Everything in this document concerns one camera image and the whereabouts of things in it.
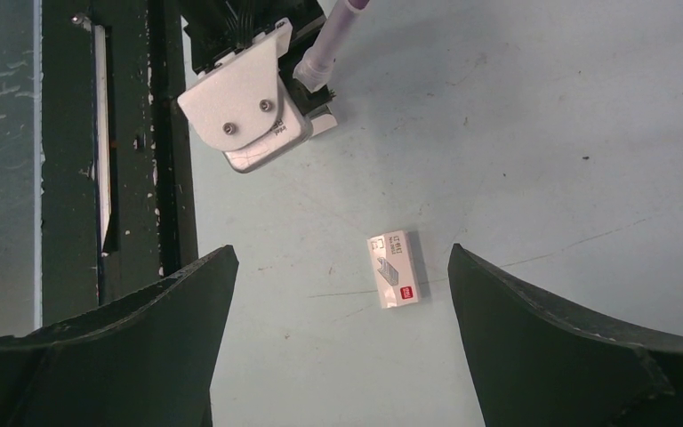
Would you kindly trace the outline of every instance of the white plastic bracket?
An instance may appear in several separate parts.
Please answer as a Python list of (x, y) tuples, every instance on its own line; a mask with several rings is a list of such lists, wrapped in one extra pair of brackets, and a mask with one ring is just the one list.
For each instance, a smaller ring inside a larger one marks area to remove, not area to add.
[[(179, 106), (203, 141), (234, 151), (268, 133), (280, 118), (278, 58), (289, 50), (292, 24), (258, 35), (250, 48), (231, 54), (178, 98)], [(268, 102), (269, 108), (261, 108)]]

